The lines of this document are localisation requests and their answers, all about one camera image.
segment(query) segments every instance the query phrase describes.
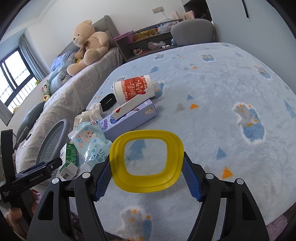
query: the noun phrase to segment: blue gripper pad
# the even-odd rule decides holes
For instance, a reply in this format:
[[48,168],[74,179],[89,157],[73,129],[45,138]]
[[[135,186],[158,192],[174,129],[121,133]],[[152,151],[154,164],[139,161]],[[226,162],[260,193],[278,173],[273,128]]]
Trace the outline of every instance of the blue gripper pad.
[[200,192],[200,182],[185,157],[183,160],[182,173],[191,195],[195,197],[197,201],[200,201],[202,199],[202,194]]
[[106,193],[107,187],[109,182],[112,178],[110,162],[105,166],[104,170],[102,171],[97,183],[96,183],[96,191],[95,196],[99,201],[101,197],[103,197]]

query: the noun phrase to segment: black hair tie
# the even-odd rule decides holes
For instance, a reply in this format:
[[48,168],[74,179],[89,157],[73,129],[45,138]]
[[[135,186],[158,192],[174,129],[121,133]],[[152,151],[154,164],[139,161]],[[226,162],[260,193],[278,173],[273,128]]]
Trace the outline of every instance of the black hair tie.
[[110,110],[112,106],[116,103],[116,97],[113,93],[106,95],[101,101],[101,107],[103,112]]

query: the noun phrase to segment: paper cup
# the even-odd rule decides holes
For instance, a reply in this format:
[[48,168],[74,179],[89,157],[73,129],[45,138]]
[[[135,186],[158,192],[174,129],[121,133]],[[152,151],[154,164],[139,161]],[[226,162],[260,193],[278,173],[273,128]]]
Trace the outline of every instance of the paper cup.
[[114,94],[119,105],[123,105],[148,87],[154,90],[149,75],[134,77],[113,83]]

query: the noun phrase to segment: yellow plastic lid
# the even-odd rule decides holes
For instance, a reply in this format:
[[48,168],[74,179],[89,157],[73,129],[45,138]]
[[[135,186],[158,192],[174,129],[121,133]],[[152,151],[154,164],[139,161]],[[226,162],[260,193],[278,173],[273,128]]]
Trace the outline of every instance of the yellow plastic lid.
[[[136,176],[126,170],[124,147],[133,140],[160,139],[167,146],[167,160],[161,173]],[[110,148],[110,166],[114,182],[121,189],[134,193],[156,192],[169,188],[179,178],[184,158],[184,146],[180,138],[169,131],[138,130],[117,137]]]

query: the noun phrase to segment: round tray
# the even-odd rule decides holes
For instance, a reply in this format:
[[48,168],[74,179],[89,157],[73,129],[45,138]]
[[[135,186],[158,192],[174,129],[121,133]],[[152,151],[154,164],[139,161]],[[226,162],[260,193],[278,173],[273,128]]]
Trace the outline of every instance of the round tray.
[[[47,134],[37,155],[36,164],[49,162],[60,156],[62,147],[68,141],[71,124],[66,119],[59,121]],[[57,176],[57,169],[52,172],[51,180]]]

